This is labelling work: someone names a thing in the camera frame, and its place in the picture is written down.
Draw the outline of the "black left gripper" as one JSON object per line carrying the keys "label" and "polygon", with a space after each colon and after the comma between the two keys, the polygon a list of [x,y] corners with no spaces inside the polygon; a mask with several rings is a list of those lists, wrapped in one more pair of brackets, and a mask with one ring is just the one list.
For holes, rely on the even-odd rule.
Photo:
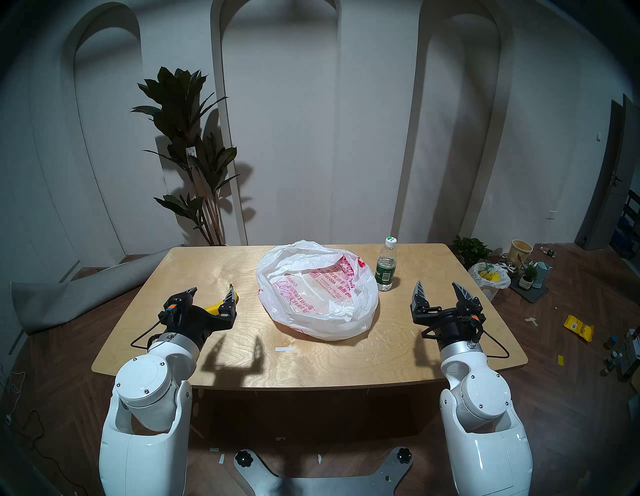
{"label": "black left gripper", "polygon": [[166,326],[165,331],[158,335],[158,341],[169,341],[182,335],[197,346],[203,346],[211,334],[233,328],[239,298],[232,284],[223,303],[218,306],[201,308],[193,305],[196,292],[197,287],[191,287],[167,299],[165,308],[158,315],[159,322]]}

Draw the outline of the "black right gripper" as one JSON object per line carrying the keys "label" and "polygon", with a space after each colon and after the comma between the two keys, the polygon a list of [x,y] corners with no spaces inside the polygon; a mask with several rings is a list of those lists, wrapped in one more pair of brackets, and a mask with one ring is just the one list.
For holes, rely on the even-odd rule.
{"label": "black right gripper", "polygon": [[438,346],[449,346],[458,342],[479,343],[484,334],[486,317],[478,297],[457,282],[452,283],[457,304],[454,308],[442,309],[428,305],[420,280],[415,284],[411,299],[413,323],[424,326],[423,339],[436,340]]}

